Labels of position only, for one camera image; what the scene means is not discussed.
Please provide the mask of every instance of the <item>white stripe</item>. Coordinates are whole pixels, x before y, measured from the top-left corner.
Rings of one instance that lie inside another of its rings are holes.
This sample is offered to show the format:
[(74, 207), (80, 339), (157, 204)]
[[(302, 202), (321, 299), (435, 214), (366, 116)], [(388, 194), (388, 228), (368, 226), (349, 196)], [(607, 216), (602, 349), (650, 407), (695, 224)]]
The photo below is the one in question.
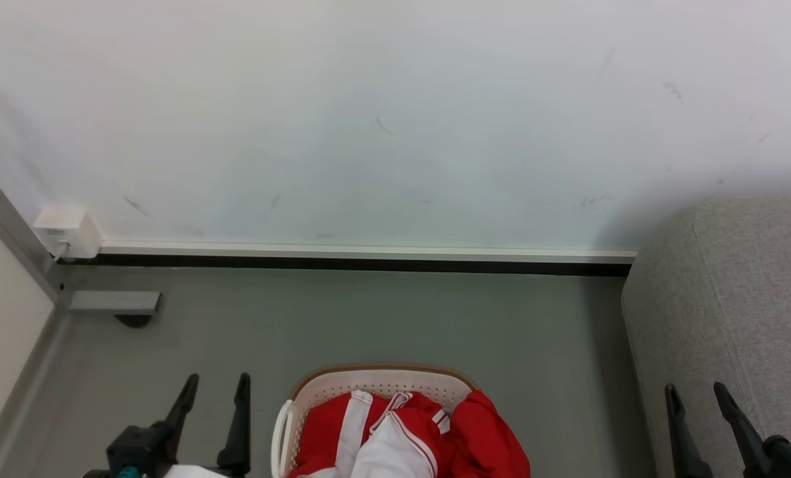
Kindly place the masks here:
[(351, 399), (345, 408), (342, 429), (340, 429), (340, 442), (337, 444), (336, 469), (339, 476), (351, 475), (357, 451), (363, 439), (363, 428), (369, 416), (369, 406), (372, 404), (372, 395), (362, 390), (351, 392)]
[(434, 420), (434, 423), (436, 423), (437, 427), (440, 429), (440, 435), (448, 433), (448, 430), (451, 429), (451, 422), (449, 421), (448, 415), (446, 415), (446, 412), (442, 409), (436, 412), (431, 419)]
[(451, 430), (451, 421), (448, 417), (443, 418), (443, 420), (440, 420), (440, 423), (438, 423), (437, 426), (440, 427), (440, 435), (443, 433), (448, 433), (449, 430)]
[(369, 427), (369, 435), (375, 433), (375, 430), (377, 430), (378, 427), (381, 426), (381, 422), (384, 421), (384, 417), (387, 416), (387, 413), (389, 411), (396, 410), (398, 408), (403, 408), (405, 404), (410, 402), (410, 399), (412, 398), (413, 398), (413, 394), (410, 392), (398, 392), (394, 394), (392, 398), (390, 398), (390, 403), (388, 403), (386, 408), (384, 408), (383, 414), (381, 414), (381, 416), (378, 417), (378, 420), (376, 420), (375, 423), (372, 424), (371, 427)]
[(408, 442), (410, 442), (410, 444), (413, 445), (414, 448), (417, 448), (419, 454), (421, 454), (423, 457), (425, 457), (426, 460), (428, 460), (428, 465), (431, 467), (431, 475), (436, 476), (437, 459), (434, 456), (434, 453), (431, 451), (431, 449), (428, 448), (428, 445), (426, 445), (425, 442), (422, 441), (422, 439), (419, 439), (419, 436), (415, 436), (413, 432), (410, 432), (410, 430), (407, 429), (407, 426), (405, 426), (404, 422), (401, 420), (401, 418), (399, 418), (398, 415), (396, 414), (390, 414), (390, 415), (392, 416), (392, 418), (395, 418), (395, 422), (399, 426), (398, 428), (401, 430), (402, 433), (405, 434), (405, 436), (407, 436)]
[(322, 468), (310, 475), (298, 475), (298, 478), (340, 478), (335, 468)]
[(434, 416), (431, 417), (431, 419), (434, 420), (434, 423), (438, 424), (440, 423), (440, 420), (442, 420), (442, 418), (445, 416), (446, 416), (446, 412), (440, 409), (440, 411), (436, 412), (436, 414), (434, 414)]

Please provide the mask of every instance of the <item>red clothing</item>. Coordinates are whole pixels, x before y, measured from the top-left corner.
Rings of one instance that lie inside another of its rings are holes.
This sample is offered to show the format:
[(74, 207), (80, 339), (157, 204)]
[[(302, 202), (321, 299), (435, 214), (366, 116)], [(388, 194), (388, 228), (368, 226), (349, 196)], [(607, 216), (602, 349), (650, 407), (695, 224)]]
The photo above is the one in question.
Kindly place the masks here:
[(470, 393), (451, 420), (416, 392), (389, 402), (354, 390), (307, 415), (289, 478), (530, 478), (490, 399)]
[(490, 399), (474, 391), (451, 414), (451, 478), (530, 478), (525, 451)]

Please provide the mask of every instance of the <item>white baseboard trim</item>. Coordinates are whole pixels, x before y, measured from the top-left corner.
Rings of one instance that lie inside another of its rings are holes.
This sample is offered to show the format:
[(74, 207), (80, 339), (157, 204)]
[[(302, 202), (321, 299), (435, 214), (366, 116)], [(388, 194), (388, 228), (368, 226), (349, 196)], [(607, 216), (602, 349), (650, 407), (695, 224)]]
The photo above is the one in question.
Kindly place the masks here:
[(226, 244), (220, 242), (140, 242), (107, 240), (102, 254), (188, 255), (276, 258), (365, 258), (366, 260), (451, 260), (542, 262), (560, 264), (631, 264), (636, 251), (501, 248), (383, 248)]

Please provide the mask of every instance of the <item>white laundry basket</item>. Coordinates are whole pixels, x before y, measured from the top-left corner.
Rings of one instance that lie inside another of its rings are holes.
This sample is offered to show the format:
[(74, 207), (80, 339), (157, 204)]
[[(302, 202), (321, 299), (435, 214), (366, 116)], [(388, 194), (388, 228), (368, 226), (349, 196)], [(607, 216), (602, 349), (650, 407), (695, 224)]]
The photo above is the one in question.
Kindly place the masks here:
[(271, 478), (286, 478), (295, 466), (307, 412), (351, 390), (386, 398), (398, 392), (417, 391), (450, 414), (478, 387), (461, 373), (436, 366), (376, 363), (330, 366), (311, 373), (295, 388), (277, 415), (271, 435)]

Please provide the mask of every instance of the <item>basket rim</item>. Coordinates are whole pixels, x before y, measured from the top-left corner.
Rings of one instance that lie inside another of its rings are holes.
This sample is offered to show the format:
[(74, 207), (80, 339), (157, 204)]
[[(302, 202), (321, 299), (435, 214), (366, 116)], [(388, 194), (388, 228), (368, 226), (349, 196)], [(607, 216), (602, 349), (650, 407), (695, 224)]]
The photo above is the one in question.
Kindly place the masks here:
[(347, 363), (341, 365), (331, 365), (331, 366), (324, 366), (314, 372), (308, 373), (302, 381), (296, 385), (295, 389), (290, 394), (289, 399), (293, 402), (295, 399), (298, 399), (298, 394), (301, 393), (302, 388), (305, 387), (308, 383), (311, 383), (314, 378), (321, 377), (322, 375), (327, 375), (329, 373), (336, 373), (336, 372), (356, 372), (360, 370), (403, 370), (406, 372), (428, 372), (428, 373), (438, 373), (440, 375), (448, 375), (449, 377), (457, 378), (461, 382), (465, 383), (469, 390), (475, 391), (480, 390), (475, 381), (471, 378), (459, 372), (453, 368), (447, 368), (444, 366), (435, 366), (435, 365), (425, 365), (421, 363), (408, 363), (408, 362), (399, 362), (399, 361), (384, 361), (384, 362), (365, 362), (365, 363)]

